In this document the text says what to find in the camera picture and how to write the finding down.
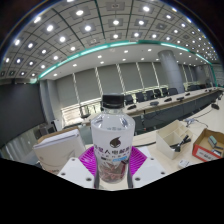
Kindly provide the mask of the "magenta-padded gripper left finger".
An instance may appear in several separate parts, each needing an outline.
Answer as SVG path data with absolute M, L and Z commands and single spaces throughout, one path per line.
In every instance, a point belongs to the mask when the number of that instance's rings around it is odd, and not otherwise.
M 87 149 L 78 158 L 71 157 L 58 176 L 81 187 L 94 189 L 97 176 L 94 147 Z

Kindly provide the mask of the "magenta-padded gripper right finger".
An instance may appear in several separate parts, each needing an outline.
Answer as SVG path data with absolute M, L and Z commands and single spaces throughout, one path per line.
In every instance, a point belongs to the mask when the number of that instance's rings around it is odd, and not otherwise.
M 127 174 L 129 188 L 141 188 L 166 175 L 165 169 L 150 155 L 146 146 L 132 148 Z

